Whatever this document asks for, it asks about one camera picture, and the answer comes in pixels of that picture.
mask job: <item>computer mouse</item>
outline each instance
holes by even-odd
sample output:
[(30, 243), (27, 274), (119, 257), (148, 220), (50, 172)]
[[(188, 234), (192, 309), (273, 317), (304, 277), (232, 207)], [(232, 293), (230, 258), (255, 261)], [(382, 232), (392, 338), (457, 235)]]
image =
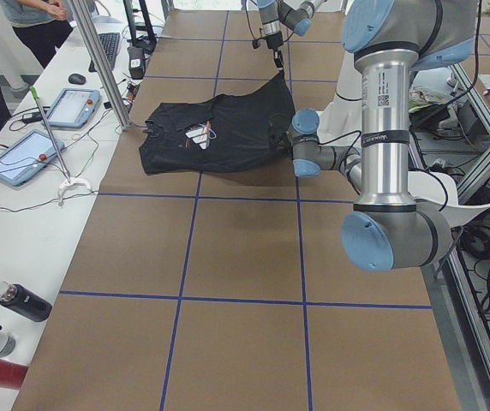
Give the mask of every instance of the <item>computer mouse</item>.
[(83, 74), (79, 74), (79, 73), (72, 73), (69, 78), (68, 78), (68, 82), (70, 84), (85, 84), (87, 81), (87, 79), (85, 78), (85, 75)]

